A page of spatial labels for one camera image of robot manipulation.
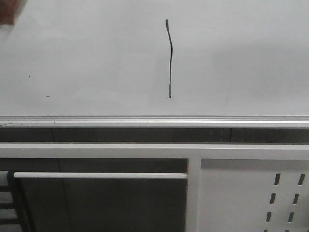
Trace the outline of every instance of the slot hole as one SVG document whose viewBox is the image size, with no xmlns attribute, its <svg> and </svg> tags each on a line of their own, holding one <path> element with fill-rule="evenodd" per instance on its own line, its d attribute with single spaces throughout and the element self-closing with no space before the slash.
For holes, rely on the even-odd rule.
<svg viewBox="0 0 309 232">
<path fill-rule="evenodd" d="M 276 178 L 275 178 L 274 185 L 278 185 L 278 184 L 279 184 L 280 176 L 281 176 L 280 173 L 277 173 L 277 174 L 276 174 Z"/>
<path fill-rule="evenodd" d="M 269 203 L 273 204 L 275 202 L 275 198 L 276 198 L 276 194 L 275 193 L 271 194 L 270 202 Z"/>
<path fill-rule="evenodd" d="M 288 222 L 292 222 L 293 221 L 293 217 L 294 217 L 294 213 L 291 212 L 290 215 L 289 215 Z"/>
<path fill-rule="evenodd" d="M 305 179 L 305 174 L 304 174 L 304 173 L 302 173 L 302 174 L 300 175 L 298 185 L 303 185 L 303 183 L 304 183 L 304 179 Z"/>
<path fill-rule="evenodd" d="M 294 196 L 293 204 L 297 204 L 298 198 L 299 198 L 299 194 L 297 193 L 297 194 L 295 194 L 295 196 Z"/>
<path fill-rule="evenodd" d="M 266 222 L 270 222 L 270 218 L 271 218 L 271 212 L 268 212 L 266 216 Z"/>
</svg>

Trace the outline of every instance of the drawn line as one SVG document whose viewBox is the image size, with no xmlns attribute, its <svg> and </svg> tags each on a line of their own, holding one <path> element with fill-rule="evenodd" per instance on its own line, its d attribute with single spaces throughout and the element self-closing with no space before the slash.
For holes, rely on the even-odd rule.
<svg viewBox="0 0 309 232">
<path fill-rule="evenodd" d="M 169 43 L 170 43 L 170 62 L 169 62 L 169 98 L 172 98 L 172 90 L 171 90 L 171 83 L 172 83 L 172 61 L 173 61 L 173 42 L 172 38 L 169 33 L 169 20 L 165 20 L 166 30 L 168 31 L 169 36 Z"/>
</svg>

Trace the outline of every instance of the whiteboard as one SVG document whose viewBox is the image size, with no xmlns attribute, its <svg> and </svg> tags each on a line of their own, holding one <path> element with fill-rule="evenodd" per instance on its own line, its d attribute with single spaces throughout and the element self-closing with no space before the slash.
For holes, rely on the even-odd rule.
<svg viewBox="0 0 309 232">
<path fill-rule="evenodd" d="M 0 115 L 309 116 L 308 12 L 303 0 L 28 0 L 0 29 Z"/>
</svg>

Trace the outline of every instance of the blurry object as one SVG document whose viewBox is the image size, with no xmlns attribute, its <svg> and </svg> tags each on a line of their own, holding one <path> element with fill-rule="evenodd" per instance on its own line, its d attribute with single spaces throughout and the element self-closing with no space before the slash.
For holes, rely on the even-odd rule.
<svg viewBox="0 0 309 232">
<path fill-rule="evenodd" d="M 14 26 L 27 0 L 0 0 L 0 25 Z"/>
</svg>

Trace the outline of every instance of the horizontal bar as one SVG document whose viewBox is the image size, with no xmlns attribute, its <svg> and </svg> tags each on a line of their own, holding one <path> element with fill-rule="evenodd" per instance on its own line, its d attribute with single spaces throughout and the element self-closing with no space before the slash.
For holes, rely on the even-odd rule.
<svg viewBox="0 0 309 232">
<path fill-rule="evenodd" d="M 19 220 L 17 218 L 14 219 L 0 219 L 0 225 L 14 225 L 19 224 Z"/>
<path fill-rule="evenodd" d="M 0 159 L 201 158 L 309 160 L 308 153 L 309 145 L 282 144 L 0 143 Z"/>
<path fill-rule="evenodd" d="M 15 209 L 12 203 L 0 203 L 0 209 Z"/>
<path fill-rule="evenodd" d="M 243 127 L 308 128 L 309 116 L 154 115 L 3 116 L 0 127 Z"/>
<path fill-rule="evenodd" d="M 10 190 L 9 186 L 0 186 L 0 192 L 9 192 Z"/>
<path fill-rule="evenodd" d="M 16 172 L 15 178 L 186 179 L 186 173 L 51 173 Z"/>
</svg>

